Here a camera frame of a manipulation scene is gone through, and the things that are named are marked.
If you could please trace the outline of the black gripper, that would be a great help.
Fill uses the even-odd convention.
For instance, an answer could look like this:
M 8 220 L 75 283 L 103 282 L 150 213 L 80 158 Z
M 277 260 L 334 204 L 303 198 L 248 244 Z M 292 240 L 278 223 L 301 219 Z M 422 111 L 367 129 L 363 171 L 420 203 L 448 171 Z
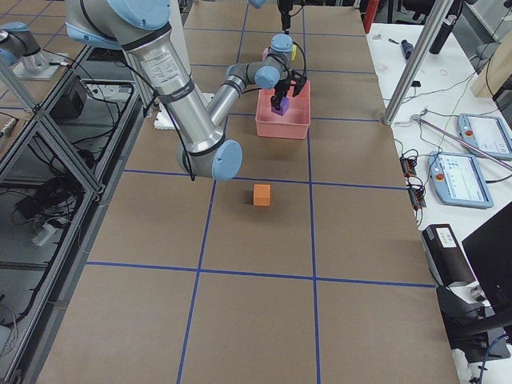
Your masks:
M 293 87 L 293 97 L 297 97 L 302 92 L 304 86 L 307 83 L 307 76 L 304 73 L 301 73 L 296 70 L 292 70 L 286 73 L 284 79 L 280 80 L 275 89 L 274 95 L 271 100 L 280 100 L 282 98 L 287 98 L 287 90 L 284 88 Z

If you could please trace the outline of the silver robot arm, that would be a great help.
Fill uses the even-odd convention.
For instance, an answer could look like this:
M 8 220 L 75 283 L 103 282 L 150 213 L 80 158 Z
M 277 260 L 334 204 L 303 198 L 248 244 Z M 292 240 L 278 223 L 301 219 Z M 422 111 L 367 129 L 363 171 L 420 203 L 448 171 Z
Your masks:
M 292 68 L 294 41 L 287 32 L 272 37 L 265 58 L 235 63 L 206 102 L 171 41 L 169 1 L 68 1 L 70 38 L 90 46 L 122 50 L 134 57 L 137 72 L 172 118 L 181 145 L 177 160 L 191 178 L 231 180 L 242 164 L 242 148 L 226 138 L 221 124 L 245 89 L 273 90 L 271 107 L 286 112 L 286 93 L 301 93 L 306 72 Z
M 256 9 L 261 8 L 265 4 L 265 0 L 248 0 L 248 3 Z

